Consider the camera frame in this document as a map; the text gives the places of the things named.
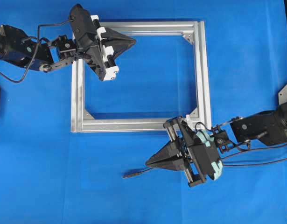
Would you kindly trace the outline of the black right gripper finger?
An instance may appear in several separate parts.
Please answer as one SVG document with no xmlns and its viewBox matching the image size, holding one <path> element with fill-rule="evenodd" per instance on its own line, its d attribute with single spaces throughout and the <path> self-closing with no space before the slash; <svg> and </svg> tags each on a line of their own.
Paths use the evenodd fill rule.
<svg viewBox="0 0 287 224">
<path fill-rule="evenodd" d="M 183 158 L 179 158 L 176 160 L 162 160 L 156 162 L 146 161 L 145 165 L 150 168 L 160 168 L 173 171 L 180 171 L 186 169 Z"/>
<path fill-rule="evenodd" d="M 181 143 L 179 141 L 169 141 L 156 154 L 151 156 L 146 165 L 184 165 L 184 158 L 179 155 Z"/>
</svg>

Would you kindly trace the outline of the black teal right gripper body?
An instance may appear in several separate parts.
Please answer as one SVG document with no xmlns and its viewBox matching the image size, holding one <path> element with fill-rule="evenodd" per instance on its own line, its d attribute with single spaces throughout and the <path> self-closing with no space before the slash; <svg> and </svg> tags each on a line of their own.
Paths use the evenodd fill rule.
<svg viewBox="0 0 287 224">
<path fill-rule="evenodd" d="M 205 131 L 193 131 L 180 117 L 169 119 L 163 127 L 170 141 L 181 143 L 181 152 L 186 169 L 183 170 L 188 186 L 205 183 L 207 177 L 217 180 L 223 171 L 223 163 L 214 141 Z"/>
</svg>

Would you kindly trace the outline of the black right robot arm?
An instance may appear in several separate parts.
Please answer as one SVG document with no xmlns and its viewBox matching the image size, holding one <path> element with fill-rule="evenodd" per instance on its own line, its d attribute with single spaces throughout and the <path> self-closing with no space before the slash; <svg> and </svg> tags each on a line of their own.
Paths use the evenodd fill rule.
<svg viewBox="0 0 287 224">
<path fill-rule="evenodd" d="M 228 121 L 236 143 L 229 139 L 221 125 L 211 129 L 194 127 L 182 116 L 167 120 L 163 127 L 169 135 L 169 142 L 145 163 L 149 168 L 184 171 L 188 185 L 194 187 L 206 182 L 209 177 L 217 180 L 223 170 L 221 153 L 237 148 L 240 152 L 251 149 L 251 141 L 259 140 L 266 146 L 287 143 L 287 102 L 276 110 L 263 111 Z"/>
</svg>

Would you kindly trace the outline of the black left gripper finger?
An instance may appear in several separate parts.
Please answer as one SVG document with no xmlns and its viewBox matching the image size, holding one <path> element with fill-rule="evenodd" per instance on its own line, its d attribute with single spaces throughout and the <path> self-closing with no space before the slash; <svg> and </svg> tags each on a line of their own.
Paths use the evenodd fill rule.
<svg viewBox="0 0 287 224">
<path fill-rule="evenodd" d="M 118 56 L 120 56 L 122 53 L 124 53 L 125 51 L 127 51 L 128 49 L 130 49 L 135 43 L 116 43 L 113 44 L 113 59 L 115 60 Z"/>
<path fill-rule="evenodd" d="M 105 30 L 106 33 L 103 35 L 105 40 L 103 41 L 103 43 L 107 45 L 111 45 L 117 48 L 130 48 L 136 44 L 136 40 L 127 35 L 119 33 L 108 27 L 105 27 Z"/>
</svg>

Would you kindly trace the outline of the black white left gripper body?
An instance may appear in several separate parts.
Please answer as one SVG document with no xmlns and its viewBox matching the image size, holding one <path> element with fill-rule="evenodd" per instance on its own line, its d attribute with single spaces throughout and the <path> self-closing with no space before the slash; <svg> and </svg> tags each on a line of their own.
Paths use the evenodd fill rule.
<svg viewBox="0 0 287 224">
<path fill-rule="evenodd" d="M 97 74 L 101 81 L 111 81 L 116 78 L 119 67 L 113 59 L 113 47 L 102 43 L 106 38 L 105 27 L 99 23 L 99 16 L 91 16 L 89 11 L 80 4 L 70 10 L 69 18 L 73 31 L 77 51 L 84 57 L 86 63 Z"/>
</svg>

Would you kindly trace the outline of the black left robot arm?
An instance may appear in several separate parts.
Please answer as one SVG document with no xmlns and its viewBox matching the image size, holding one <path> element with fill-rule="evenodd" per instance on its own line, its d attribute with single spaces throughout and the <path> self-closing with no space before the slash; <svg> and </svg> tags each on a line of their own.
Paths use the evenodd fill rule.
<svg viewBox="0 0 287 224">
<path fill-rule="evenodd" d="M 60 35 L 54 40 L 28 36 L 23 30 L 9 25 L 0 26 L 0 60 L 25 71 L 52 72 L 82 59 L 100 81 L 116 78 L 119 67 L 115 59 L 136 44 L 136 40 L 99 23 L 98 15 L 90 16 L 88 10 L 76 4 L 68 20 L 74 39 Z"/>
</svg>

